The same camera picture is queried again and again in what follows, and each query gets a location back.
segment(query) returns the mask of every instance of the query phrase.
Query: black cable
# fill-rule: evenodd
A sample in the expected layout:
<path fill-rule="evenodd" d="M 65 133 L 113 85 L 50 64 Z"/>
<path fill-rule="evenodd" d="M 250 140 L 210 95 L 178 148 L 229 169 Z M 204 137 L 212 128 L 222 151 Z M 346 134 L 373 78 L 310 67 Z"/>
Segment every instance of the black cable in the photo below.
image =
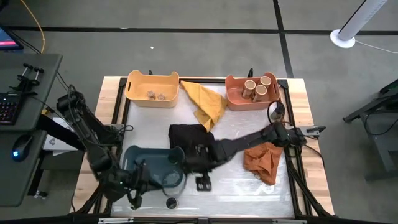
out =
<path fill-rule="evenodd" d="M 70 95 L 71 95 L 71 92 L 72 92 L 72 91 L 76 91 L 76 88 L 75 88 L 73 85 L 69 85 L 69 87 L 68 87 L 68 109 L 69 109 L 69 112 L 70 112 L 70 114 L 71 114 L 71 117 L 72 117 L 73 122 L 76 123 L 76 118 L 75 118 L 75 116 L 74 116 L 73 113 L 72 113 L 71 100 L 70 100 Z M 119 129 L 119 130 L 117 131 L 117 133 L 119 134 L 119 133 L 122 132 L 122 131 L 132 131 L 133 129 L 134 129 L 134 128 L 133 128 L 132 125 L 126 125 L 126 126 L 124 126 L 123 128 Z M 86 142 L 89 142 L 89 143 L 94 144 L 94 145 L 96 145 L 96 146 L 104 146 L 104 147 L 115 146 L 114 144 L 98 144 L 98 143 L 95 143 L 95 142 L 93 142 L 93 141 L 87 139 L 86 137 L 84 137 L 83 139 L 80 139 L 80 141 L 86 141 Z"/>
<path fill-rule="evenodd" d="M 310 147 L 310 146 L 308 146 L 308 145 L 304 145 L 304 146 L 307 147 L 307 148 L 309 148 L 309 149 L 311 149 L 311 150 L 314 151 L 315 153 L 317 153 L 317 154 L 319 155 L 319 157 L 321 157 L 321 159 L 322 159 L 322 164 L 323 164 L 323 166 L 325 166 L 325 161 L 323 160 L 323 156 L 321 155 L 320 152 L 318 152 L 316 149 L 314 149 L 313 147 Z"/>
<path fill-rule="evenodd" d="M 278 100 L 274 100 L 274 101 L 270 102 L 269 105 L 268 105 L 268 107 L 267 107 L 267 117 L 268 117 L 268 121 L 269 121 L 270 124 L 273 124 L 273 122 L 271 121 L 271 118 L 270 118 L 270 116 L 269 116 L 269 108 L 271 107 L 271 104 L 273 104 L 273 103 L 275 103 L 275 102 L 278 102 Z M 294 124 L 292 124 L 292 123 L 290 123 L 290 122 L 288 122 L 288 121 L 281 121 L 281 123 L 285 123 L 285 124 L 291 125 L 291 126 L 293 127 L 293 129 L 294 129 L 295 134 L 298 135 L 298 136 L 303 136 L 303 137 L 307 137 L 307 138 L 310 138 L 310 139 L 318 140 L 318 138 L 316 138 L 316 137 L 308 136 L 308 135 L 305 135 L 305 134 L 299 134 L 299 133 L 297 132 L 296 125 L 294 125 Z M 312 147 L 310 147 L 310 146 L 308 146 L 308 145 L 304 145 L 304 146 L 306 146 L 306 147 L 308 147 L 309 149 L 311 149 L 311 150 L 313 150 L 314 152 L 316 152 L 316 153 L 321 157 L 321 159 L 322 159 L 322 164 L 325 165 L 325 162 L 324 162 L 324 160 L 323 160 L 323 156 L 322 156 L 317 150 L 315 150 L 314 148 L 312 148 Z M 302 153 L 302 148 L 301 148 L 301 147 L 298 147 L 298 153 L 299 153 L 299 154 Z M 287 156 L 288 156 L 288 157 L 291 157 L 291 158 L 296 158 L 296 157 L 297 157 L 297 155 L 292 156 L 292 155 L 290 155 L 290 154 L 288 154 Z"/>
<path fill-rule="evenodd" d="M 364 127 L 365 127 L 366 133 L 368 133 L 368 134 L 370 134 L 370 135 L 378 136 L 378 135 L 386 134 L 386 133 L 389 132 L 389 131 L 392 129 L 392 127 L 394 127 L 394 125 L 398 122 L 398 119 L 396 119 L 396 120 L 393 122 L 393 124 L 390 125 L 385 131 L 380 132 L 380 133 L 372 133 L 372 132 L 370 132 L 370 130 L 368 129 L 367 123 L 368 123 L 368 118 L 369 118 L 373 113 L 375 113 L 375 112 L 376 112 L 376 110 L 370 112 L 370 113 L 367 115 L 367 117 L 365 118 L 365 121 L 364 121 L 364 123 L 363 123 L 363 124 L 364 124 Z"/>
<path fill-rule="evenodd" d="M 76 212 L 80 214 L 87 214 L 90 211 L 90 209 L 93 207 L 94 203 L 100 197 L 101 191 L 102 191 L 102 186 L 99 184 L 97 188 L 94 190 L 94 192 L 91 194 L 89 199 L 85 202 L 85 204 Z"/>
<path fill-rule="evenodd" d="M 16 39 L 18 39 L 20 42 L 22 42 L 24 45 L 26 45 L 28 48 L 30 48 L 31 50 L 33 50 L 35 53 L 41 54 L 41 52 L 40 52 L 37 48 L 35 48 L 35 47 L 34 47 L 32 44 L 30 44 L 28 41 L 24 40 L 22 37 L 18 36 L 15 32 L 13 32 L 13 31 L 10 30 L 10 33 L 11 33 Z M 61 74 L 60 74 L 58 71 L 57 71 L 57 74 L 58 74 L 58 76 L 57 76 L 58 82 L 59 82 L 59 83 L 61 84 L 61 86 L 65 89 L 65 91 L 67 91 L 67 87 L 68 87 L 67 83 L 65 82 L 65 80 L 63 79 L 63 77 L 61 76 Z"/>
<path fill-rule="evenodd" d="M 34 96 L 29 96 L 29 97 L 31 97 L 31 98 L 33 98 L 33 99 L 35 99 L 35 100 L 37 100 L 37 101 L 39 101 L 39 102 L 41 102 L 42 104 L 44 104 L 45 106 L 48 106 L 49 108 L 51 108 L 51 109 L 53 109 L 54 110 L 54 108 L 52 108 L 51 106 L 49 106 L 48 104 L 46 104 L 46 103 L 44 103 L 42 100 L 39 100 L 39 99 L 37 99 L 36 97 L 34 97 Z M 64 120 L 64 122 L 66 122 L 67 124 L 68 124 L 68 121 L 66 121 L 65 120 L 65 118 L 63 118 L 63 116 L 61 116 L 56 110 L 54 110 L 54 113 L 57 115 L 57 116 L 59 116 L 61 119 L 63 119 Z"/>
<path fill-rule="evenodd" d="M 268 107 L 267 107 L 267 117 L 268 117 L 268 121 L 269 121 L 269 124 L 274 124 L 272 121 L 271 121 L 271 118 L 270 118 L 270 116 L 269 116 L 269 108 L 271 107 L 271 105 L 273 104 L 273 103 L 275 103 L 275 102 L 278 102 L 277 100 L 274 100 L 274 101 L 272 101 L 272 102 L 270 102 L 269 104 L 268 104 Z"/>
<path fill-rule="evenodd" d="M 58 76 L 56 76 L 56 78 L 58 79 L 58 82 L 60 82 L 62 88 L 63 88 L 66 92 L 68 92 L 67 88 L 62 84 L 60 78 L 59 78 Z"/>
<path fill-rule="evenodd" d="M 73 198 L 75 196 L 75 193 L 73 193 L 72 198 L 70 199 L 70 205 L 72 206 L 73 212 L 76 212 L 75 205 L 73 204 Z"/>
<path fill-rule="evenodd" d="M 69 86 L 69 85 L 65 82 L 65 80 L 62 78 L 61 74 L 60 74 L 59 72 L 57 72 L 57 73 L 58 73 L 59 77 L 61 78 L 63 84 L 64 84 L 65 86 Z"/>
<path fill-rule="evenodd" d="M 9 31 L 16 39 L 18 39 L 20 42 L 22 42 L 23 44 L 25 44 L 28 48 L 32 49 L 34 52 L 41 54 L 40 51 L 35 48 L 32 44 L 30 44 L 28 41 L 24 40 L 22 37 L 20 37 L 19 35 L 17 35 L 14 31 L 10 30 Z"/>

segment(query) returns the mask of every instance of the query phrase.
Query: white cord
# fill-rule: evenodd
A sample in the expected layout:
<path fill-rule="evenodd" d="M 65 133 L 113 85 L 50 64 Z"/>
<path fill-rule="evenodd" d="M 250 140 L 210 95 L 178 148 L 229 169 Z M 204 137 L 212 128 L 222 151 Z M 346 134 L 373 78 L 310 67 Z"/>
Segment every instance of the white cord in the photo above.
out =
<path fill-rule="evenodd" d="M 355 40 L 355 41 L 356 41 L 357 43 L 359 43 L 359 44 L 362 44 L 362 45 L 365 45 L 365 46 L 368 46 L 368 47 L 372 47 L 372 48 L 374 48 L 374 49 L 383 50 L 383 51 L 385 51 L 385 52 L 389 52 L 389 53 L 392 53 L 392 54 L 398 54 L 398 52 L 393 52 L 393 51 L 390 51 L 390 50 L 382 49 L 382 48 L 380 48 L 380 47 L 375 47 L 375 46 L 372 46 L 372 45 L 369 45 L 369 44 L 362 43 L 362 42 L 357 41 L 357 40 Z"/>

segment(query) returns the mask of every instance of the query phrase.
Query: computer monitor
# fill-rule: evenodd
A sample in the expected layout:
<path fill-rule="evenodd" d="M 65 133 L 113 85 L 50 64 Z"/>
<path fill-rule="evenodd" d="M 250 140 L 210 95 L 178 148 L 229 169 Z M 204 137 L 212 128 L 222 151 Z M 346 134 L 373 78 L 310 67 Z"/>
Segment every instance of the computer monitor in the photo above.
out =
<path fill-rule="evenodd" d="M 4 28 L 0 27 L 0 51 L 3 50 L 20 50 L 24 47 L 13 39 Z"/>

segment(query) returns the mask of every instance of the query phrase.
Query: clear plastic sheet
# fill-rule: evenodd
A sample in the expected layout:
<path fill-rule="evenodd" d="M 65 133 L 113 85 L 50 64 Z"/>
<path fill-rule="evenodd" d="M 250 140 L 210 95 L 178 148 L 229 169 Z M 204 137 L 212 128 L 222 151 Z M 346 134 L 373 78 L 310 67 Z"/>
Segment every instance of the clear plastic sheet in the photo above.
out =
<path fill-rule="evenodd" d="M 223 84 L 203 84 L 225 97 Z M 170 124 L 197 124 L 193 115 L 197 107 L 184 90 L 178 94 L 174 108 L 140 108 L 130 104 L 127 124 L 134 131 L 124 137 L 123 151 L 129 146 L 169 148 L 168 131 Z M 258 131 L 269 124 L 267 110 L 231 111 L 228 108 L 220 122 L 211 130 L 216 139 L 238 138 Z M 243 152 L 239 152 L 227 164 L 210 173 L 211 192 L 196 190 L 195 176 L 189 175 L 183 193 L 177 197 L 178 207 L 168 209 L 167 197 L 162 191 L 147 192 L 142 196 L 142 206 L 131 210 L 127 197 L 113 203 L 112 216 L 140 217 L 253 217 L 290 218 L 294 216 L 290 196 L 284 154 L 280 157 L 276 184 L 267 185 L 251 172 L 243 169 Z"/>

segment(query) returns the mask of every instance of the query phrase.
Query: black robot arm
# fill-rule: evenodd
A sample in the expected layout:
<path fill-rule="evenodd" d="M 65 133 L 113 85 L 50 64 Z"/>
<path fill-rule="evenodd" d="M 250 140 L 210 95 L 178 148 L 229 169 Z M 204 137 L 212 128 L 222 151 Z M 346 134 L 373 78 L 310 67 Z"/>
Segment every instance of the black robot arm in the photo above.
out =
<path fill-rule="evenodd" d="M 110 202 L 119 200 L 130 190 L 143 194 L 161 188 L 150 180 L 149 170 L 144 163 L 139 164 L 133 172 L 120 168 L 111 147 L 121 144 L 122 132 L 114 126 L 103 125 L 86 106 L 83 94 L 75 91 L 73 86 L 67 95 L 58 99 L 57 109 L 84 145 L 90 168 L 101 186 L 101 193 Z M 141 204 L 140 194 L 136 194 L 130 202 Z"/>
<path fill-rule="evenodd" d="M 84 96 L 75 91 L 73 86 L 69 87 L 67 95 L 58 99 L 57 109 L 85 146 L 90 168 L 99 181 L 101 192 L 110 202 L 115 202 L 127 194 L 132 208 L 137 209 L 141 206 L 142 194 L 162 189 L 161 185 L 151 179 L 150 170 L 145 161 L 136 164 L 136 169 L 132 172 L 120 168 L 119 161 L 112 153 L 111 147 L 120 145 L 121 130 L 114 126 L 103 125 L 86 106 Z M 298 128 L 286 130 L 282 123 L 275 122 L 258 132 L 234 140 L 221 139 L 214 141 L 209 146 L 195 146 L 196 153 L 186 157 L 181 168 L 186 174 L 203 174 L 203 177 L 196 179 L 197 189 L 211 190 L 209 172 L 230 161 L 237 152 L 265 142 L 285 147 L 289 145 L 303 146 L 307 141 L 304 135 L 300 134 Z M 294 167 L 291 164 L 288 164 L 288 169 L 289 174 L 293 175 L 299 185 L 305 187 L 298 175 L 295 175 L 297 172 L 294 172 Z M 136 190 L 134 198 L 130 194 L 132 190 Z M 317 210 L 319 204 L 311 196 L 308 197 L 315 204 L 313 206 Z M 329 215 L 321 208 L 319 213 Z"/>

